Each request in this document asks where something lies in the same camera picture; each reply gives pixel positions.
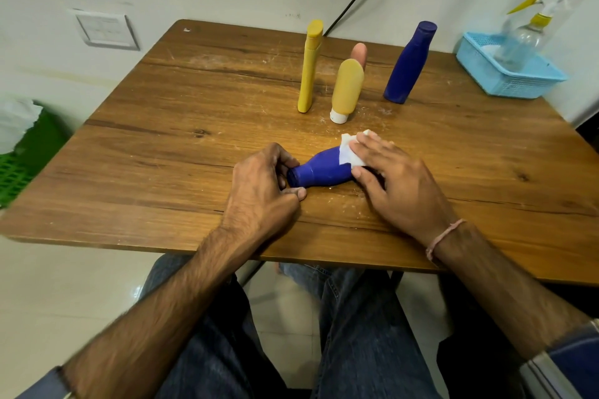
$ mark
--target blue bottle cap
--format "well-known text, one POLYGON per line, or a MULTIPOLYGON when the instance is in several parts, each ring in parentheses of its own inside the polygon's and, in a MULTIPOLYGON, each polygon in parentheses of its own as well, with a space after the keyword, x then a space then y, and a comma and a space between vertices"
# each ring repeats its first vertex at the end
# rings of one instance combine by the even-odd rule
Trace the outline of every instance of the blue bottle cap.
POLYGON ((416 30, 419 30, 424 34, 434 35, 437 31, 437 24, 431 21, 421 21, 418 23, 416 30))
POLYGON ((291 168, 287 171, 287 182, 291 188, 308 188, 314 185, 314 171, 310 164, 291 168))

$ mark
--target green crate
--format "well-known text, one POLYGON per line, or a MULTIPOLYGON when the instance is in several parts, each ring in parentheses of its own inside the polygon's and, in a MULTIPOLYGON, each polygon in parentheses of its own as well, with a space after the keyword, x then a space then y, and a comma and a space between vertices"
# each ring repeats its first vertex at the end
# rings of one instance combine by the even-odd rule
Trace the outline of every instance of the green crate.
POLYGON ((0 207, 8 207, 33 179, 14 153, 0 155, 0 207))
POLYGON ((14 152, 0 155, 0 208, 7 207, 23 191, 68 139, 60 119, 42 109, 14 152))

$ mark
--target bracelet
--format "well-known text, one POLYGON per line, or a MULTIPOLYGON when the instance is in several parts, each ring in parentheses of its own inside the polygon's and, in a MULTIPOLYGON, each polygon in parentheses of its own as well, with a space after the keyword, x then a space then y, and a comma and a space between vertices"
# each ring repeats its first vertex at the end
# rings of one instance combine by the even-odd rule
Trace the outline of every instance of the bracelet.
POLYGON ((426 249, 426 258, 429 259, 432 262, 432 250, 435 249, 435 246, 437 246, 439 244, 439 242, 441 240, 443 240, 447 234, 449 234, 451 231, 453 231, 454 229, 457 229, 458 226, 462 223, 462 222, 466 222, 465 219, 459 219, 456 222, 454 222, 453 224, 451 224, 449 227, 447 227, 445 229, 445 232, 443 232, 441 235, 439 235, 437 238, 435 238, 431 244, 428 245, 427 249, 426 249))

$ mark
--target light switch panel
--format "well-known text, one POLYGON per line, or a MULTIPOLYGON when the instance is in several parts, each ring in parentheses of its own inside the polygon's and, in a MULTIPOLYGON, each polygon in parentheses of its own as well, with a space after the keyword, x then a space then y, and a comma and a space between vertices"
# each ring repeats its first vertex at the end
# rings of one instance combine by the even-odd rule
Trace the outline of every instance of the light switch panel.
POLYGON ((83 41, 89 46, 139 50, 126 15, 74 11, 83 41))

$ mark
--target right hand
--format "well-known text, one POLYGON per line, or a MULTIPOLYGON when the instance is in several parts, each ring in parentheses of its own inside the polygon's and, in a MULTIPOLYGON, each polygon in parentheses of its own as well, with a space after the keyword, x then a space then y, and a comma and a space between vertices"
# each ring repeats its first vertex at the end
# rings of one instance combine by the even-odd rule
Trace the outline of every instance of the right hand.
POLYGON ((458 217, 422 160, 414 160, 376 133, 359 133, 350 148, 385 178, 385 189, 367 169, 352 175, 363 185, 374 209, 396 228, 428 246, 458 217))

